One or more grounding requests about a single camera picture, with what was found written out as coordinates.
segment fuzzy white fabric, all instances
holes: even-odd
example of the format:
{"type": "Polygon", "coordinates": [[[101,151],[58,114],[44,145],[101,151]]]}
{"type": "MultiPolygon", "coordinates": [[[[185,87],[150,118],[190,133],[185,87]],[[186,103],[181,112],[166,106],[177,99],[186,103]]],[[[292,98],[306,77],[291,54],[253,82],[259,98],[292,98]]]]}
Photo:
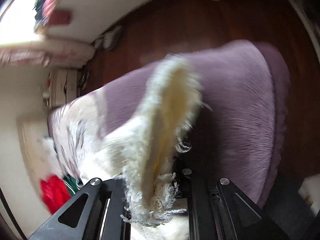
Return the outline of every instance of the fuzzy white fabric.
{"type": "Polygon", "coordinates": [[[125,180],[130,222],[156,227],[171,220],[178,190],[172,186],[172,158],[175,145],[197,116],[200,90],[189,62],[170,56],[149,78],[132,118],[105,137],[98,153],[83,160],[84,183],[93,177],[125,180]]]}

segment purple blanket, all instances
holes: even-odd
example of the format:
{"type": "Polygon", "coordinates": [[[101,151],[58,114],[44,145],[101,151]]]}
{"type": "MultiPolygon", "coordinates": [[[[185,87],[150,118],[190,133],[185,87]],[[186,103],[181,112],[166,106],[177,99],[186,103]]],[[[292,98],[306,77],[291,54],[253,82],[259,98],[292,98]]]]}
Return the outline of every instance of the purple blanket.
{"type": "MultiPolygon", "coordinates": [[[[263,206],[277,174],[284,139],[289,93],[284,60],[271,45],[255,46],[249,41],[234,41],[185,57],[201,77],[203,102],[209,107],[201,110],[188,136],[192,149],[182,158],[190,169],[212,182],[219,177],[230,178],[263,206]]],[[[98,109],[107,109],[101,116],[106,123],[101,133],[108,134],[131,117],[157,64],[102,88],[105,100],[96,102],[98,109]]]]}

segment wooden floor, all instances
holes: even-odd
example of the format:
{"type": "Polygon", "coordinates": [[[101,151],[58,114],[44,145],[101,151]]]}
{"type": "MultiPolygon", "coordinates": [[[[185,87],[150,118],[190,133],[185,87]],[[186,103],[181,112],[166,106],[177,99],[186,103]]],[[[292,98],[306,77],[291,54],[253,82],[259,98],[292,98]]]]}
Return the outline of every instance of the wooden floor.
{"type": "Polygon", "coordinates": [[[112,52],[88,63],[85,92],[168,53],[215,48],[235,39],[275,45],[291,75],[288,131],[280,171],[297,180],[320,173],[320,68],[309,36],[285,0],[154,0],[120,21],[112,52]]]}

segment wall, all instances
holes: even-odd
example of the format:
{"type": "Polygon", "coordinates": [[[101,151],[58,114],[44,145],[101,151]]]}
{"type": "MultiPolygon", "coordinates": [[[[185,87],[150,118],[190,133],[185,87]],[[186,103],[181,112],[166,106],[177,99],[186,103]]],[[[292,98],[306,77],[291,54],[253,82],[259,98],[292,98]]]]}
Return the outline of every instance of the wall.
{"type": "Polygon", "coordinates": [[[22,231],[29,237],[49,212],[36,194],[21,155],[17,118],[43,112],[42,92],[49,68],[0,68],[0,186],[22,231]]]}
{"type": "Polygon", "coordinates": [[[52,26],[48,34],[93,42],[113,23],[150,0],[59,0],[56,8],[70,9],[70,25],[52,26]]]}

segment mattress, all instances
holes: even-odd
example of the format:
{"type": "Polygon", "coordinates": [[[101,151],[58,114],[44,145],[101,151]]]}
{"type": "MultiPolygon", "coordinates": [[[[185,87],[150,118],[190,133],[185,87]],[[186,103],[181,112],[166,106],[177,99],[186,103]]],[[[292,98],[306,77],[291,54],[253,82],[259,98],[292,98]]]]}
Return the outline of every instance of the mattress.
{"type": "MultiPolygon", "coordinates": [[[[281,54],[267,43],[233,41],[183,56],[200,75],[204,107],[188,135],[191,150],[181,157],[209,181],[228,177],[262,207],[284,141],[290,77],[281,54]]],[[[130,72],[49,116],[65,172],[79,177],[85,156],[98,152],[104,137],[132,116],[158,64],[130,72]]]]}

